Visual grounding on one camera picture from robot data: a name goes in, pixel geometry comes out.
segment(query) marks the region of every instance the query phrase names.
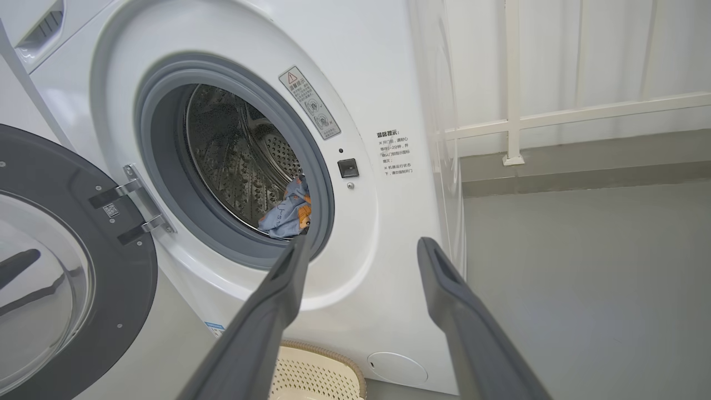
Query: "blue clothing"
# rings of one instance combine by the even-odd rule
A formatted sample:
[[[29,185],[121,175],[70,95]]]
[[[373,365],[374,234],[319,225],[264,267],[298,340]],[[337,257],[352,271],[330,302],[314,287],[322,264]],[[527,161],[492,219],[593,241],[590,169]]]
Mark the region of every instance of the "blue clothing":
[[[310,224],[310,215],[309,185],[302,175],[287,185],[284,200],[260,219],[260,231],[273,238],[290,238]]]

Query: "door glass window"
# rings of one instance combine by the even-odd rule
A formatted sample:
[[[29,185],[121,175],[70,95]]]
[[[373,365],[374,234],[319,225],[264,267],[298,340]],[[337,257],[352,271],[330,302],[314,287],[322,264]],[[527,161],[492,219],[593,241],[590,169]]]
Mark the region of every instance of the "door glass window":
[[[91,306],[92,277],[64,224],[0,192],[0,395],[71,341]]]

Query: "metal hinge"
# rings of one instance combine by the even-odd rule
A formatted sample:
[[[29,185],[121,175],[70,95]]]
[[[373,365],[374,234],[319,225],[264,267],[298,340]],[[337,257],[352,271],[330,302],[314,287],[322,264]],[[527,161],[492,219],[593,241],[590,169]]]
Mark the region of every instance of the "metal hinge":
[[[136,203],[139,208],[143,206],[145,209],[144,215],[148,214],[148,217],[146,218],[147,222],[129,229],[127,232],[119,235],[119,241],[126,245],[132,241],[135,241],[144,233],[150,233],[151,231],[161,227],[166,232],[175,232],[175,228],[168,220],[168,217],[163,210],[161,210],[160,206],[156,202],[156,199],[154,199],[153,195],[151,195],[151,192],[146,188],[144,180],[141,178],[136,166],[133,164],[124,166],[124,173],[126,174],[126,178],[129,179],[127,184],[116,186],[115,188],[106,190],[89,199],[89,203],[95,209],[98,209],[106,206],[107,204],[113,203],[123,196],[128,196],[130,193],[136,194],[136,198],[133,198],[132,200],[134,200],[134,203]]]

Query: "warning label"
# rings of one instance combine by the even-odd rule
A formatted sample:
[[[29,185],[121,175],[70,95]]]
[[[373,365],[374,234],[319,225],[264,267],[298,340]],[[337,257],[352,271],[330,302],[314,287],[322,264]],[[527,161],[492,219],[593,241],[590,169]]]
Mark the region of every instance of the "warning label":
[[[387,177],[412,173],[412,148],[408,137],[399,130],[378,132],[378,147],[383,172]]]
[[[309,115],[321,137],[328,139],[341,133],[341,128],[336,124],[328,108],[297,67],[291,67],[287,72],[281,74],[279,80]]]
[[[219,324],[213,324],[212,322],[205,322],[205,325],[208,326],[208,329],[210,330],[210,332],[213,333],[213,335],[215,335],[215,337],[222,336],[222,332],[225,331],[225,327],[223,327],[222,325],[219,325]]]

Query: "washing machine door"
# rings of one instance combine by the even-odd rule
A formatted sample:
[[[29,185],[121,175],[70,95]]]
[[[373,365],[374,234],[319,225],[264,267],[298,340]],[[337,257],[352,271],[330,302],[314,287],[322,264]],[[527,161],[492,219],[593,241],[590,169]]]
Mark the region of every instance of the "washing machine door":
[[[87,160],[0,125],[0,396],[71,399],[126,352],[156,290],[128,196]],[[119,237],[132,232],[132,240]]]

